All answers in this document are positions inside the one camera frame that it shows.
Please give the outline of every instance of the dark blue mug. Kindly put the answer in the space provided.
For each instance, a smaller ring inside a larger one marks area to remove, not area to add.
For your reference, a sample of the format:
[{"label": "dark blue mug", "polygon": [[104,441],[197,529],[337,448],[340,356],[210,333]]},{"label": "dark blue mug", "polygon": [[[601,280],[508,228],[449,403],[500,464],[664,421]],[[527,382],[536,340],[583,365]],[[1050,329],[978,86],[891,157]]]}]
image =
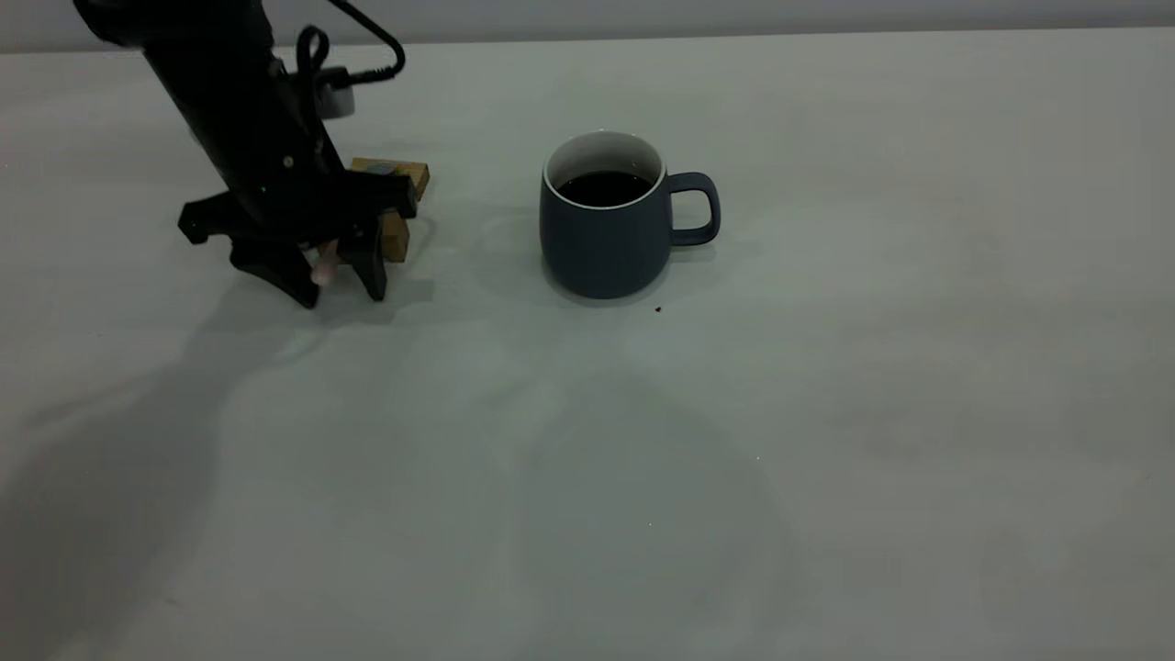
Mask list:
[{"label": "dark blue mug", "polygon": [[[611,205],[569,198],[569,186],[600,173],[636,177],[639,196],[625,200],[619,191],[616,198],[617,190],[604,190],[599,198]],[[683,190],[700,190],[710,198],[707,224],[673,229],[670,195]],[[665,268],[673,245],[709,243],[720,224],[714,182],[697,171],[667,175],[657,149],[636,135],[597,130],[572,137],[543,167],[543,256],[556,279],[583,296],[616,298],[643,289]]]}]

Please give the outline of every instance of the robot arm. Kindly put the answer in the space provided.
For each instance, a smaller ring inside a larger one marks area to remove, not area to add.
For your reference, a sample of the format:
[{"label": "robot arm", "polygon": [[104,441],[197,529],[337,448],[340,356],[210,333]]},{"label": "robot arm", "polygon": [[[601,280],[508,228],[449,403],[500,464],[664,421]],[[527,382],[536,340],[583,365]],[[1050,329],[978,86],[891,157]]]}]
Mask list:
[{"label": "robot arm", "polygon": [[322,123],[349,114],[354,85],[394,77],[404,66],[400,42],[345,0],[329,0],[383,39],[392,67],[349,73],[323,68],[325,33],[310,26],[298,39],[298,70],[274,58],[273,29],[258,0],[74,0],[100,39],[141,48],[228,191],[188,203],[180,229],[193,243],[226,234],[236,268],[314,306],[307,245],[338,240],[375,299],[387,274],[380,215],[395,208],[415,217],[407,176],[343,167]]}]

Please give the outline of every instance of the black cable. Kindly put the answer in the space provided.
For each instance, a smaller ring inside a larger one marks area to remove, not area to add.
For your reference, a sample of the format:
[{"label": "black cable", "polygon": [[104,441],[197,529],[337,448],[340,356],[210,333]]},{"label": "black cable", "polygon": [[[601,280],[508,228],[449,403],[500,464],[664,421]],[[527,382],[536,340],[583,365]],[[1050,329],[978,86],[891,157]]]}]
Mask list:
[{"label": "black cable", "polygon": [[382,67],[377,69],[360,72],[351,74],[348,80],[348,85],[367,85],[369,82],[380,82],[383,80],[391,80],[396,75],[404,70],[404,61],[408,56],[404,54],[404,47],[401,46],[400,40],[395,36],[388,34],[385,29],[380,27],[375,21],[367,18],[363,12],[358,11],[354,5],[347,0],[327,0],[331,5],[338,7],[344,14],[355,19],[355,22],[360,23],[368,32],[380,38],[381,41],[387,43],[392,52],[396,53],[396,63],[390,67]]},{"label": "black cable", "polygon": [[[327,0],[335,7],[338,7],[344,14],[355,19],[357,23],[367,28],[368,32],[376,35],[384,43],[391,47],[392,52],[396,53],[396,63],[390,67],[381,67],[377,69],[370,69],[365,72],[360,72],[355,74],[348,74],[347,77],[340,77],[337,80],[331,80],[330,86],[341,89],[344,87],[350,87],[352,85],[368,85],[370,82],[381,82],[384,80],[391,80],[400,72],[404,70],[404,63],[408,56],[404,54],[404,47],[400,43],[400,40],[388,34],[388,31],[380,27],[378,23],[367,18],[367,15],[358,11],[354,5],[347,0]],[[316,46],[314,52],[310,52],[310,47]],[[297,73],[301,79],[301,103],[302,103],[302,117],[307,123],[307,129],[310,131],[310,136],[314,139],[315,148],[322,148],[322,126],[317,121],[318,110],[317,101],[315,100],[315,83],[318,77],[318,72],[322,70],[322,65],[327,61],[327,55],[330,53],[330,38],[327,33],[318,29],[317,27],[309,25],[302,29],[302,33],[297,38]]]}]

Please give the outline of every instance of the black coffee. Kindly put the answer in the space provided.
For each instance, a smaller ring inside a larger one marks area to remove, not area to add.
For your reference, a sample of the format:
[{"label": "black coffee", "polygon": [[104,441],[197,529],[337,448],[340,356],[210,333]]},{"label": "black coffee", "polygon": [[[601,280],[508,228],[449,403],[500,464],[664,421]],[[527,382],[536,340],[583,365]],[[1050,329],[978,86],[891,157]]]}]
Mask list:
[{"label": "black coffee", "polygon": [[637,200],[653,187],[625,171],[593,171],[559,187],[559,195],[585,207],[618,207]]}]

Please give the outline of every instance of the wooden block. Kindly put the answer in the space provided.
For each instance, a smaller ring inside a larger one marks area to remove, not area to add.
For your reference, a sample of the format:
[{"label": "wooden block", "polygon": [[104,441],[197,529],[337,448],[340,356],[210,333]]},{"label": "wooden block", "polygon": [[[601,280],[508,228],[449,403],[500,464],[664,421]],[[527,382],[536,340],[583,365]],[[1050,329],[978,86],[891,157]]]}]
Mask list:
[{"label": "wooden block", "polygon": [[[428,163],[410,163],[404,161],[387,161],[380,158],[354,158],[351,169],[372,174],[398,174],[412,177],[416,186],[416,201],[424,197],[429,187]],[[392,263],[403,263],[408,258],[408,241],[411,238],[408,223],[396,211],[383,214],[383,258]]]},{"label": "wooden block", "polygon": [[424,197],[424,190],[429,187],[432,175],[429,173],[428,163],[410,163],[405,161],[385,161],[380,158],[351,158],[351,169],[356,171],[370,171],[371,174],[400,174],[412,177],[416,184],[416,201]]},{"label": "wooden block", "polygon": [[408,223],[396,211],[383,214],[383,258],[392,263],[404,263],[408,258]]}]

